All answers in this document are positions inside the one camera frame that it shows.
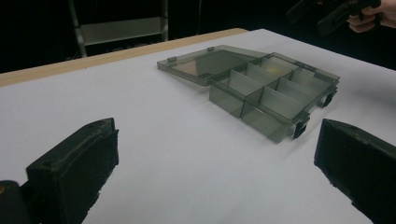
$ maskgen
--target black plastic object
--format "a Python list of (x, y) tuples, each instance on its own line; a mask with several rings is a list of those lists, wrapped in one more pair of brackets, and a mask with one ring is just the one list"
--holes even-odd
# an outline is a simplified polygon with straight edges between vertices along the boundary
[(0, 223), (30, 223), (26, 204), (17, 182), (11, 180), (0, 181)]
[[(321, 35), (331, 34), (347, 21), (349, 15), (360, 15), (362, 20), (361, 10), (363, 8), (379, 7), (381, 5), (381, 0), (322, 0), (321, 2), (328, 12), (328, 15), (317, 24)], [(297, 22), (317, 3), (318, 0), (301, 0), (287, 12), (289, 21), (291, 23)], [(376, 16), (375, 26), (379, 25), (378, 18), (379, 16)]]
[[(87, 124), (26, 168), (29, 180), (20, 193), (30, 223), (82, 223), (119, 164), (118, 132), (114, 119)], [(7, 215), (0, 217), (0, 224), (15, 223), (6, 220), (17, 214)]]
[(396, 223), (395, 146), (355, 126), (324, 119), (315, 165), (374, 223)]

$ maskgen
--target black wall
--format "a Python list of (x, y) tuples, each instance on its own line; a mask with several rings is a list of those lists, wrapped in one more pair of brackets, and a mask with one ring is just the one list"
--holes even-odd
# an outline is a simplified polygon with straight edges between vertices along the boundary
[[(82, 24), (161, 15), (161, 0), (75, 2), (78, 19)], [(396, 37), (395, 29), (380, 27), (373, 32), (355, 34), (345, 24), (333, 34), (321, 36), (317, 31), (316, 23), (326, 15), (323, 8), (316, 6), (298, 22), (290, 24), (286, 12), (296, 2), (297, 0), (229, 0), (227, 2), (202, 0), (199, 16), (199, 0), (169, 0), (169, 39), (230, 28), (243, 28), (249, 31), (263, 28), (396, 70), (394, 60), (396, 47), (393, 43)], [(1, 73), (57, 63), (77, 55), (78, 45), (66, 0), (3, 0), (0, 3), (0, 12)], [(122, 49), (125, 44), (121, 41), (112, 43), (110, 47)], [(94, 47), (97, 53), (108, 51), (103, 50), (102, 46)]]

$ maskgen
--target finger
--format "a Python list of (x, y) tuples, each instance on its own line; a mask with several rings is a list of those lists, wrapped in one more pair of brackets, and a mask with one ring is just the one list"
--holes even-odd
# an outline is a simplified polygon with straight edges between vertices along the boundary
[(355, 33), (363, 33), (369, 31), (375, 27), (373, 22), (365, 23), (363, 25), (352, 25), (349, 24), (349, 28), (353, 30)]
[(363, 20), (359, 16), (350, 16), (347, 22), (352, 25), (362, 25), (364, 23), (372, 22), (375, 20), (375, 16), (364, 16)]
[(365, 7), (361, 10), (363, 15), (374, 15), (376, 13), (384, 12), (385, 5), (381, 4), (379, 7)]

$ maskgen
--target translucent plastic box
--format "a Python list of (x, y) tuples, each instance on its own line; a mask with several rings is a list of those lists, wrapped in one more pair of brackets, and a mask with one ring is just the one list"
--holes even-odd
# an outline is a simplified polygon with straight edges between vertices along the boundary
[(328, 105), (339, 82), (339, 76), (278, 53), (228, 46), (170, 58), (158, 67), (197, 84), (210, 83), (211, 102), (277, 143), (288, 135), (299, 137), (311, 110)]

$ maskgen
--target white table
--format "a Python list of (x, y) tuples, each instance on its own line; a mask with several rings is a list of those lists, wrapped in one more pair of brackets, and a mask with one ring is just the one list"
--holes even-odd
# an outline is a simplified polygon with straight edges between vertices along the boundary
[[(307, 130), (276, 145), (156, 62), (217, 45), (278, 52), (340, 76)], [(371, 223), (313, 163), (322, 119), (396, 145), (396, 72), (266, 30), (0, 88), (0, 179), (92, 121), (114, 118), (118, 165), (84, 223)]]

